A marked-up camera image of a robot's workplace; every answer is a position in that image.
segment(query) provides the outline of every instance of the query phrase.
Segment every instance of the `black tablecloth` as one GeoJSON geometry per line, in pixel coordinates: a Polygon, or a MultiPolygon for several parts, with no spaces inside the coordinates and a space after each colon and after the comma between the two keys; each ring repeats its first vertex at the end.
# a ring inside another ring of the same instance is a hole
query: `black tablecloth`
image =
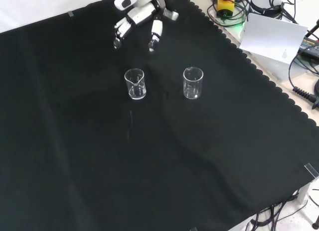
{"type": "Polygon", "coordinates": [[[226,231],[312,179],[315,123],[197,7],[171,6],[155,55],[152,23],[113,49],[113,0],[0,35],[1,231],[226,231]]]}

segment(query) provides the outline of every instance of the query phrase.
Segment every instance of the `clear glass cup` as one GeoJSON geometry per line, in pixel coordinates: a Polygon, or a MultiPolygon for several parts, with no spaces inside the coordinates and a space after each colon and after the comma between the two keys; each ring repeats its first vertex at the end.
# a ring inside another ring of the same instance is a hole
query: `clear glass cup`
{"type": "Polygon", "coordinates": [[[201,95],[204,73],[199,68],[190,67],[184,71],[184,96],[196,99],[201,95]]]}
{"type": "Polygon", "coordinates": [[[144,98],[146,95],[144,72],[141,69],[133,68],[128,70],[124,77],[130,97],[134,100],[144,98]]]}

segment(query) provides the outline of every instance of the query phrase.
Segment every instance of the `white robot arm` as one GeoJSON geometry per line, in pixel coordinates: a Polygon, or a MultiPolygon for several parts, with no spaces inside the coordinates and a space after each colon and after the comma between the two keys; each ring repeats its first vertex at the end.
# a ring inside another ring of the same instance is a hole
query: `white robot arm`
{"type": "Polygon", "coordinates": [[[121,19],[115,26],[114,47],[120,48],[123,41],[127,38],[130,30],[154,18],[152,27],[152,38],[149,43],[150,52],[156,49],[162,34],[162,15],[177,20],[178,13],[169,11],[166,8],[165,0],[115,0],[115,7],[119,10],[125,10],[130,6],[134,6],[126,17],[121,19]]]}

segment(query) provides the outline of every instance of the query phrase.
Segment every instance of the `cable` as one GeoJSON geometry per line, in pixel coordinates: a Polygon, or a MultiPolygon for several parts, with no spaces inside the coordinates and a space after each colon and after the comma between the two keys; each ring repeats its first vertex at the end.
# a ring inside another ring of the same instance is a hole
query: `cable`
{"type": "MultiPolygon", "coordinates": [[[[249,222],[250,223],[250,222],[249,222]]],[[[247,226],[246,226],[246,228],[245,228],[245,231],[247,231],[247,229],[248,229],[248,226],[249,226],[249,223],[247,224],[247,226]]]]}
{"type": "Polygon", "coordinates": [[[251,220],[250,222],[254,225],[255,228],[252,229],[253,230],[256,230],[258,227],[264,227],[270,223],[272,223],[272,229],[271,231],[275,231],[276,229],[276,222],[275,222],[275,218],[278,217],[279,213],[281,212],[281,210],[283,209],[284,205],[286,202],[289,202],[289,201],[293,201],[295,200],[299,195],[299,190],[291,195],[288,199],[284,200],[283,202],[280,202],[280,203],[277,203],[275,205],[272,205],[264,210],[262,210],[261,212],[259,212],[258,214],[262,214],[264,213],[265,211],[268,211],[270,210],[271,212],[271,216],[265,220],[265,221],[262,221],[262,222],[259,222],[258,220],[251,220]],[[281,207],[277,210],[277,212],[275,213],[275,207],[281,205],[281,207]]]}
{"type": "Polygon", "coordinates": [[[217,1],[218,1],[218,0],[213,0],[213,4],[212,4],[210,7],[208,7],[208,9],[207,9],[208,17],[209,17],[214,23],[216,23],[217,25],[222,26],[222,27],[234,27],[234,26],[237,26],[237,25],[242,25],[242,24],[245,22],[245,20],[246,20],[246,15],[247,15],[247,13],[248,13],[248,11],[247,11],[247,9],[246,9],[247,4],[246,4],[245,6],[242,6],[241,4],[239,4],[239,3],[235,2],[235,1],[226,0],[226,1],[230,1],[230,2],[234,3],[234,4],[235,4],[235,7],[240,8],[240,11],[239,11],[236,15],[224,16],[223,14],[221,14],[220,12],[218,12],[218,11],[217,11],[217,8],[215,7],[217,1]],[[239,19],[241,19],[242,21],[239,22],[239,23],[234,23],[234,24],[229,24],[229,25],[227,25],[227,24],[221,24],[221,23],[220,23],[219,21],[217,21],[213,16],[210,15],[209,9],[212,8],[212,7],[213,7],[214,10],[216,11],[216,15],[219,15],[219,16],[222,17],[222,20],[227,20],[227,19],[228,19],[228,20],[239,20],[239,19]]]}
{"type": "Polygon", "coordinates": [[[310,199],[315,205],[317,205],[317,206],[319,207],[319,205],[311,198],[311,196],[309,196],[309,199],[310,199]]]}
{"type": "Polygon", "coordinates": [[[318,70],[314,67],[314,65],[313,65],[313,63],[312,63],[312,61],[311,61],[311,59],[309,59],[309,65],[315,70],[315,72],[319,75],[319,72],[318,72],[318,70]]]}
{"type": "Polygon", "coordinates": [[[285,217],[283,217],[283,218],[277,220],[277,222],[279,222],[280,220],[283,220],[283,219],[285,219],[285,218],[288,218],[288,217],[294,215],[295,213],[299,212],[299,211],[302,210],[304,207],[306,207],[307,204],[308,204],[308,200],[307,200],[306,204],[305,204],[304,206],[302,206],[300,209],[298,209],[297,211],[295,211],[295,212],[292,213],[291,215],[287,215],[287,216],[285,216],[285,217]]]}
{"type": "Polygon", "coordinates": [[[255,231],[258,228],[257,227],[258,218],[259,218],[259,213],[257,213],[257,215],[256,215],[256,222],[255,222],[253,228],[251,229],[251,231],[255,231]]]}

